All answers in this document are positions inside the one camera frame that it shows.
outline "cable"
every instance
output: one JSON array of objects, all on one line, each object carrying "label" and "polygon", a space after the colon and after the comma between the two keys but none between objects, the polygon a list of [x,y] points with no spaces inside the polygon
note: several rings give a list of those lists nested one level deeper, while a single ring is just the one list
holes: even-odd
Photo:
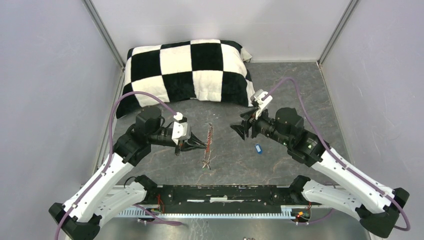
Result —
[{"label": "cable", "polygon": [[123,183],[123,188],[125,188],[125,185],[128,183],[128,181],[130,180],[130,179],[132,179],[132,178],[136,178],[135,176],[130,176],[129,178],[127,178],[126,180],[125,180],[125,182]]},{"label": "cable", "polygon": [[152,133],[152,134],[158,134],[159,133],[159,131],[161,130],[161,128],[164,126],[164,124],[165,124],[165,118],[163,117],[163,116],[160,116],[159,117],[159,119],[160,119],[160,122],[161,122],[161,124],[160,124],[160,127],[158,127],[157,128],[157,130],[154,132],[154,133]]},{"label": "cable", "polygon": [[131,133],[131,131],[134,129],[136,127],[136,124],[135,123],[133,123],[133,124],[131,124],[130,126],[129,126],[129,128],[126,130],[126,134],[129,134],[129,133]]},{"label": "cable", "polygon": [[170,122],[169,124],[168,124],[168,126],[166,126],[165,128],[167,129],[167,128],[169,128],[170,126],[171,126],[171,124],[172,124],[173,122]]},{"label": "cable", "polygon": [[124,95],[122,95],[120,98],[118,98],[118,100],[116,100],[116,102],[113,104],[112,106],[112,110],[110,111],[110,115],[109,115],[109,123],[108,123],[108,132],[109,132],[109,136],[108,136],[108,140],[109,140],[109,158],[107,159],[106,164],[104,165],[103,170],[100,172],[100,174],[94,179],[94,181],[79,195],[79,197],[75,200],[75,202],[72,204],[72,206],[68,209],[68,211],[65,212],[65,214],[63,215],[62,219],[59,221],[59,223],[57,224],[57,228],[56,228],[56,232],[54,234],[54,239],[55,240],[59,240],[59,233],[61,232],[62,229],[62,225],[65,222],[65,219],[69,216],[69,214],[72,212],[72,210],[74,210],[74,205],[77,206],[78,203],[81,201],[81,199],[88,193],[88,191],[90,189],[93,188],[93,186],[99,181],[99,179],[106,173],[106,170],[109,168],[109,165],[112,162],[112,155],[114,154],[114,148],[113,148],[113,134],[112,134],[112,123],[114,122],[114,116],[115,116],[115,112],[117,110],[118,104],[126,97],[131,96],[131,95],[136,95],[136,94],[141,94],[141,95],[145,95],[148,97],[151,97],[152,99],[156,100],[158,103],[160,103],[162,106],[164,106],[168,111],[170,111],[172,113],[172,115],[177,115],[177,113],[172,110],[172,108],[170,108],[166,103],[164,103],[162,100],[160,100],[158,97],[156,97],[153,94],[150,94],[148,92],[144,92],[144,91],[130,91],[128,93],[125,93]]},{"label": "cable", "polygon": [[[330,183],[334,188],[336,188],[336,185],[334,185],[334,184],[332,184],[331,182],[328,182],[328,183]],[[311,202],[309,202],[309,208],[308,208],[308,210],[309,210],[309,219],[307,219],[307,218],[304,218],[303,216],[300,216],[301,218],[303,218],[303,219],[305,219],[305,220],[310,220],[311,219],[311,217],[312,217],[312,211],[311,211],[311,207],[312,207],[312,204],[311,204]],[[319,223],[319,222],[321,222],[321,221],[323,221],[323,220],[325,220],[325,219],[328,219],[332,214],[334,213],[334,208],[332,208],[328,213],[327,213],[327,215],[325,215],[325,216],[323,216],[323,217],[321,217],[320,219],[317,219],[317,220],[313,220],[313,221],[308,221],[308,222],[298,222],[297,223],[297,225],[310,225],[310,224],[316,224],[316,223]]]},{"label": "cable", "polygon": [[294,88],[296,89],[296,93],[297,93],[297,97],[299,98],[299,102],[300,105],[302,107],[303,113],[307,119],[307,121],[309,122],[310,126],[313,128],[313,130],[316,133],[316,136],[318,137],[319,141],[322,143],[322,145],[324,146],[325,150],[330,154],[330,156],[332,156],[335,161],[337,163],[339,163],[343,168],[345,168],[346,170],[348,170],[349,172],[351,172],[355,177],[359,178],[360,180],[362,180],[364,183],[366,183],[367,185],[369,185],[370,187],[372,187],[374,190],[376,190],[380,195],[384,196],[385,198],[387,198],[392,204],[394,204],[397,208],[397,210],[400,212],[400,214],[402,215],[406,227],[400,227],[400,226],[394,226],[395,229],[398,230],[402,230],[402,231],[409,231],[411,229],[411,224],[410,221],[407,217],[407,214],[405,213],[405,211],[402,209],[402,207],[399,205],[399,203],[397,203],[391,196],[386,195],[386,193],[381,190],[379,187],[375,186],[374,184],[372,184],[370,181],[368,181],[365,177],[361,176],[359,173],[357,173],[356,171],[354,171],[353,169],[351,169],[350,167],[346,168],[346,164],[344,162],[342,162],[329,148],[329,146],[327,146],[326,142],[324,141],[323,136],[321,135],[320,131],[318,130],[317,126],[315,126],[314,122],[312,122],[311,117],[309,117],[308,113],[306,112],[305,109],[305,104],[302,100],[301,97],[301,91],[299,90],[299,85],[296,82],[296,80],[294,80],[292,77],[284,77],[283,79],[281,79],[277,85],[275,85],[269,92],[267,95],[265,95],[262,100],[267,99],[281,84],[283,84],[285,81],[291,81],[294,84]]},{"label": "cable", "polygon": [[302,219],[304,219],[304,220],[306,220],[306,221],[309,221],[309,220],[311,219],[311,217],[312,217],[311,207],[312,207],[312,203],[311,203],[311,202],[309,202],[309,203],[308,203],[308,205],[307,205],[307,208],[306,208],[306,211],[308,212],[308,216],[309,216],[309,217],[304,217],[304,215],[305,215],[305,214],[303,214],[303,212],[299,212],[299,213],[297,214],[297,217],[298,217],[298,218],[302,218]]},{"label": "cable", "polygon": [[157,204],[159,205],[160,212],[164,214],[165,213],[165,204],[162,201],[160,194],[157,195]]},{"label": "cable", "polygon": [[159,221],[159,222],[145,221],[145,223],[147,223],[147,224],[166,224],[166,225],[170,225],[170,226],[181,226],[181,225],[183,225],[183,223],[180,222],[180,221],[165,221],[165,220],[162,220],[140,205],[134,204],[133,206],[143,210],[146,214],[152,216],[154,219]]}]

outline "pillow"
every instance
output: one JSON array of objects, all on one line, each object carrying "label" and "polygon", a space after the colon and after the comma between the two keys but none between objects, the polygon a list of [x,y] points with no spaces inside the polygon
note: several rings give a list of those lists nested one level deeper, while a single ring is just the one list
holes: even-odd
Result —
[{"label": "pillow", "polygon": [[[252,56],[237,42],[192,40],[128,51],[122,94],[143,91],[165,103],[198,99],[251,107],[255,93],[243,62]],[[116,117],[158,102],[136,94],[124,98]]]}]

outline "checkered pillow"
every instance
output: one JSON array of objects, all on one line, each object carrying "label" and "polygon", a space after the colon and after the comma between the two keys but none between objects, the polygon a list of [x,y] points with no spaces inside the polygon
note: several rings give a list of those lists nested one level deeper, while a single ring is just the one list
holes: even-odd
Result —
[{"label": "checkered pillow", "polygon": [[[252,106],[255,93],[243,62],[252,56],[237,42],[201,39],[128,51],[122,94],[143,91],[164,102],[188,99]],[[157,102],[144,95],[124,98],[118,106],[120,118]]]}]

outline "white wall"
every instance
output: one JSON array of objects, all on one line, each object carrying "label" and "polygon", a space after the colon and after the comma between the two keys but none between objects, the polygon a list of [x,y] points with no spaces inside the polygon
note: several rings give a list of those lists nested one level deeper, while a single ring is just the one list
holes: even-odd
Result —
[{"label": "white wall", "polygon": [[0,3],[0,239],[51,240],[93,169],[120,69],[80,0]]},{"label": "white wall", "polygon": [[253,61],[316,61],[349,0],[92,0],[124,59],[130,48],[233,40]]},{"label": "white wall", "polygon": [[323,63],[350,159],[411,194],[412,230],[391,240],[424,235],[423,12],[422,0],[361,1]]}]

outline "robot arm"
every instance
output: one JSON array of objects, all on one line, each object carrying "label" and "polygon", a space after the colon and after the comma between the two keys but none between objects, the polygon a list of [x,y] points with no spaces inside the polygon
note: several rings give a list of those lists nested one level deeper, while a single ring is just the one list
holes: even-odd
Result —
[{"label": "robot arm", "polygon": [[[294,160],[332,178],[348,193],[318,186],[318,183],[309,178],[308,180],[297,179],[300,182],[295,184],[295,181],[293,184],[296,186],[297,192],[302,194],[301,197],[307,201],[325,204],[345,212],[358,219],[362,226],[373,234],[387,238],[395,227],[399,211],[385,195],[394,199],[403,208],[409,198],[409,193],[403,188],[392,189],[384,186],[347,162],[327,142],[324,146],[316,134],[304,129],[304,119],[297,114],[294,108],[280,108],[276,112],[275,118],[268,117],[266,108],[271,96],[263,99],[267,94],[262,90],[256,92],[251,99],[255,109],[241,114],[242,122],[231,124],[231,128],[242,139],[249,137],[250,129],[252,138],[262,134],[286,146],[287,153]],[[327,149],[345,166],[337,162]],[[356,172],[359,176],[378,186],[385,195],[377,192],[352,172]]]},{"label": "robot arm", "polygon": [[[157,107],[143,108],[137,115],[135,124],[130,126],[113,146],[114,154],[109,168],[102,172],[106,164],[103,163],[74,196],[63,204],[54,203],[50,207],[49,213],[58,223],[73,207],[73,211],[62,225],[62,230],[72,239],[94,239],[100,228],[111,218],[144,200],[147,191],[137,180],[113,196],[105,197],[120,179],[151,152],[152,144],[175,147],[176,155],[206,148],[205,143],[191,132],[187,119],[181,113],[174,116],[173,128],[162,126],[165,119],[161,115],[162,112]],[[86,193],[78,205],[74,204],[84,192]]]}]

